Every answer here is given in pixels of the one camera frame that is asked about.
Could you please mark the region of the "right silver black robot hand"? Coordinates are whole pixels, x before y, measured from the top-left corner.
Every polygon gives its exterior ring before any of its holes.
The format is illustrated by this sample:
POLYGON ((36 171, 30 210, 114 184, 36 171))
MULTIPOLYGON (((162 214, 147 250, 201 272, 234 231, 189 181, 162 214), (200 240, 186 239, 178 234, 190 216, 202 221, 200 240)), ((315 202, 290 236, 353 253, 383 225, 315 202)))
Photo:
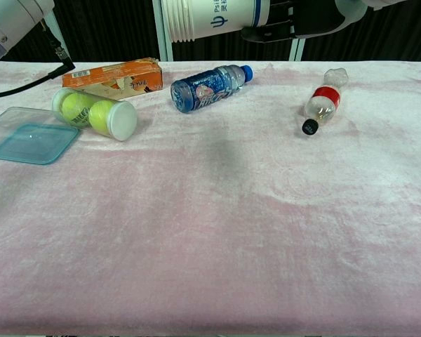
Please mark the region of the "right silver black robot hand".
POLYGON ((362 1, 271 1, 266 23, 244 27, 241 36, 262 44, 324 36, 359 21, 367 10, 362 1))

